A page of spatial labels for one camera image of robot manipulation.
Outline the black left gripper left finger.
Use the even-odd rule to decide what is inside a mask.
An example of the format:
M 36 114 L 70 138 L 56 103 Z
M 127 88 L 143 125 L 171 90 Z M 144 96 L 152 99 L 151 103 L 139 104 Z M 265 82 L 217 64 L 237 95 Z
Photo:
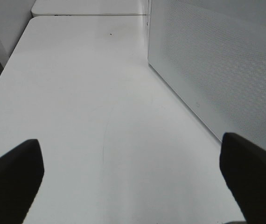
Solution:
M 0 157 L 0 224 L 23 223 L 43 176 L 37 139 L 26 140 Z

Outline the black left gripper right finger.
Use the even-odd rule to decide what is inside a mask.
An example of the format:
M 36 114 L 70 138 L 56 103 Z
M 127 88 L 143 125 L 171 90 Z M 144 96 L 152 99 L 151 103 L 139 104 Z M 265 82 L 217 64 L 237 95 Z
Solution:
M 266 150 L 236 133 L 225 133 L 219 167 L 246 222 L 266 224 Z

